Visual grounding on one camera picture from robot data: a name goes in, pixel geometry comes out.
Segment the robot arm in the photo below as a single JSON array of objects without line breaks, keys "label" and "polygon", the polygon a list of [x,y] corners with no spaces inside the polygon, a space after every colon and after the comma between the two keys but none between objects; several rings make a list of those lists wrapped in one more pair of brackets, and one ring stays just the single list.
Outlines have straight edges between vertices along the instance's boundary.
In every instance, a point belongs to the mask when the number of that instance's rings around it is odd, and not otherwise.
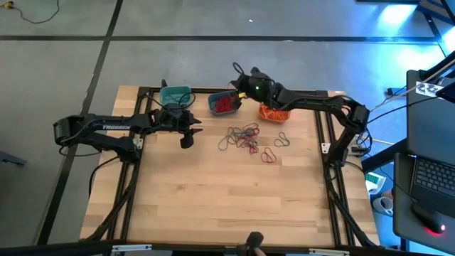
[{"label": "robot arm", "polygon": [[183,134],[181,147],[187,149],[193,145],[193,135],[202,130],[190,129],[192,124],[200,124],[200,121],[188,110],[169,104],[160,110],[131,117],[71,115],[58,120],[53,126],[57,145],[87,144],[98,151],[114,150],[118,153],[120,161],[135,162],[139,159],[139,152],[132,138],[114,138],[96,131],[125,130],[137,134],[151,134],[156,131],[178,132]]},{"label": "robot arm", "polygon": [[[237,63],[234,63],[234,68],[238,71],[239,68],[236,66],[239,67]],[[316,110],[333,114],[345,129],[340,139],[331,144],[325,157],[330,164],[344,166],[350,142],[357,134],[366,129],[370,110],[365,105],[343,95],[334,97],[299,95],[273,81],[256,67],[251,69],[251,75],[239,73],[239,78],[231,81],[239,95],[245,94],[246,97],[261,102],[271,109],[283,111],[293,109]]]}]

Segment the concrete floor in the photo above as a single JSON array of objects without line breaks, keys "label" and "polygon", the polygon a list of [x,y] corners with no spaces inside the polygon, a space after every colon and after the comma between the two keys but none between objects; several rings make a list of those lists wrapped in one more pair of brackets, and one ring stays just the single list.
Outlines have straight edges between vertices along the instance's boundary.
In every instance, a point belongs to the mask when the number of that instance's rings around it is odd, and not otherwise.
[{"label": "concrete floor", "polygon": [[[15,3],[35,20],[55,10],[55,0]],[[60,0],[55,18],[39,25],[1,9],[0,36],[104,36],[115,4]],[[414,8],[355,0],[125,0],[114,35],[432,37]],[[455,35],[452,26],[435,24],[448,42]],[[101,45],[0,41],[0,150],[28,160],[23,168],[0,164],[0,247],[34,243],[62,159],[52,123],[79,112]],[[152,86],[166,78],[170,85],[225,87],[237,77],[232,61],[245,70],[256,65],[291,89],[345,90],[372,108],[385,99],[386,88],[405,85],[407,70],[431,67],[443,57],[433,43],[115,41],[109,45],[90,112],[110,114],[120,85]],[[403,103],[397,100],[380,112]],[[405,111],[372,123],[370,131],[375,138],[398,142],[405,137]],[[384,148],[375,144],[373,153]],[[83,147],[78,153],[82,151],[91,149]],[[51,243],[79,238],[88,177],[97,162],[97,156],[75,160]],[[392,245],[387,239],[381,242]]]}]

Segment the table leg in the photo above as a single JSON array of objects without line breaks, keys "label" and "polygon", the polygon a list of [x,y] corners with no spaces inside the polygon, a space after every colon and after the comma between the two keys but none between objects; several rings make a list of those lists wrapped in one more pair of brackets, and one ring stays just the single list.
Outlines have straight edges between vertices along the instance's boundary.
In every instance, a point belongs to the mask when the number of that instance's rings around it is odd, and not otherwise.
[{"label": "table leg", "polygon": [[385,164],[393,161],[395,153],[405,153],[407,151],[407,139],[402,139],[400,142],[382,150],[374,156],[368,157],[362,161],[363,171],[365,173],[373,171]]},{"label": "table leg", "polygon": [[20,159],[18,157],[12,156],[2,151],[0,151],[0,161],[3,161],[5,163],[13,163],[20,166],[25,165],[27,162],[26,160]]},{"label": "table leg", "polygon": [[410,241],[408,239],[400,238],[400,250],[403,252],[410,250]]}]

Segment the wooden tabletop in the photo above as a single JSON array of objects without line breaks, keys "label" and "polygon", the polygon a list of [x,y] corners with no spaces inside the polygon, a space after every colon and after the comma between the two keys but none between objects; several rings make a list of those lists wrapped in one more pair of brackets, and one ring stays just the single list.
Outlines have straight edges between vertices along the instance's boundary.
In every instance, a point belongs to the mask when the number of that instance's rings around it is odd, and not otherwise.
[{"label": "wooden tabletop", "polygon": [[[120,87],[112,115],[131,115],[138,89]],[[208,96],[198,93],[189,108],[202,121],[193,127],[204,129],[194,136],[190,149],[180,147],[180,134],[157,132],[146,136],[127,240],[239,245],[245,243],[251,231],[260,231],[264,235],[263,245],[267,246],[334,246],[314,111],[292,110],[285,124],[275,124],[259,118],[258,102],[243,100],[237,113],[214,117],[208,109]],[[339,136],[343,128],[333,120]],[[218,142],[227,134],[228,127],[243,127],[252,122],[258,123],[260,129],[258,154],[251,155],[248,149],[235,146],[218,150]],[[286,134],[290,146],[274,146],[279,132]],[[277,155],[273,164],[261,161],[260,153],[267,146]],[[113,156],[114,152],[102,152],[100,163]],[[348,160],[360,165],[355,157],[349,156]],[[121,165],[116,162],[97,172],[81,238],[91,235],[112,209]],[[378,243],[363,174],[346,165],[343,176],[352,216],[368,237]],[[122,213],[119,217],[116,238]],[[338,222],[346,244],[339,213]]]}]

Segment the computer mouse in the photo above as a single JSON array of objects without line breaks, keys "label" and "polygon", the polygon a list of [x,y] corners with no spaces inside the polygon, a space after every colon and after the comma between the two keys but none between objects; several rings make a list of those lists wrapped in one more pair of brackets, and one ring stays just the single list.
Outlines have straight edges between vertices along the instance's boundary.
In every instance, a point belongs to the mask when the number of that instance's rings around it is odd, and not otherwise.
[{"label": "computer mouse", "polygon": [[446,226],[442,223],[440,213],[431,209],[429,206],[424,206],[421,203],[414,203],[412,211],[422,224],[436,234],[442,234],[446,230]]}]

